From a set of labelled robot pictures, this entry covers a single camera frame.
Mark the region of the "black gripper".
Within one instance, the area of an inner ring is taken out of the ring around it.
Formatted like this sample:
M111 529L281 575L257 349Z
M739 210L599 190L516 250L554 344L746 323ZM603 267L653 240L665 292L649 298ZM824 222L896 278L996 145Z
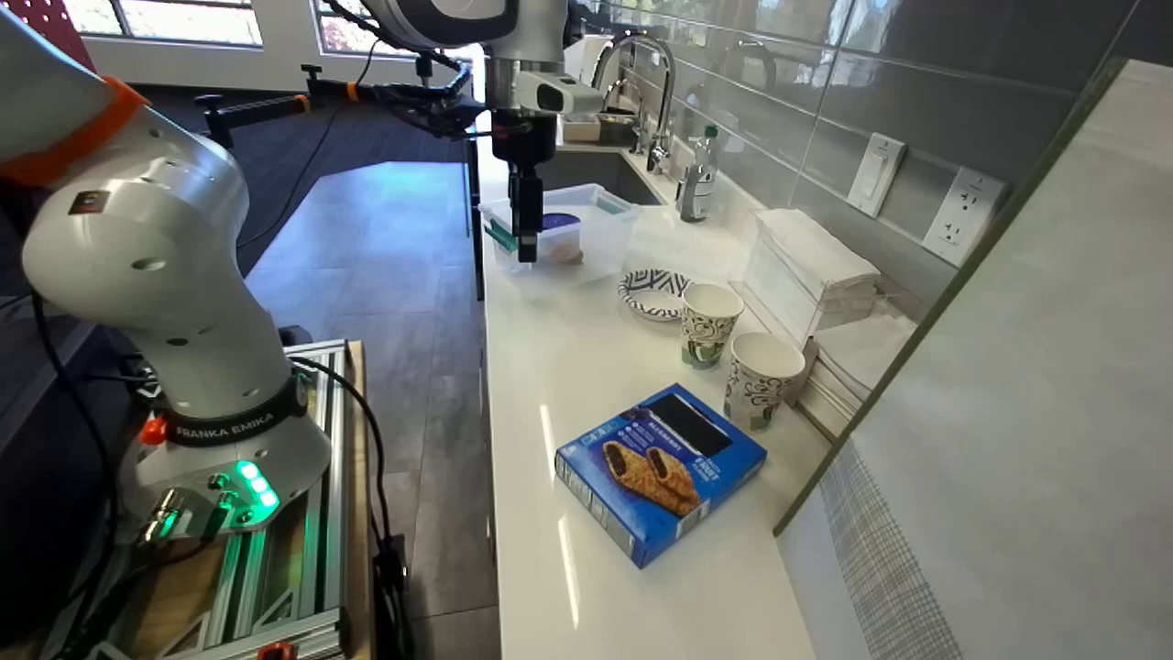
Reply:
M511 166L515 175L537 175L554 156L559 118L531 111L490 112L490 152ZM511 178L511 226L515 252L521 263L540 261L542 230L542 178Z

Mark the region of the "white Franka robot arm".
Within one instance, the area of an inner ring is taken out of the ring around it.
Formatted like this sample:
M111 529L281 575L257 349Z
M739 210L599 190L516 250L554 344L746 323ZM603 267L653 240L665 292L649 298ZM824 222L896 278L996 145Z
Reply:
M319 483L330 444L240 267L240 161L14 9L0 9L0 87L0 175L41 194L25 282L119 329L160 384L132 483L184 503L180 536L267 523Z

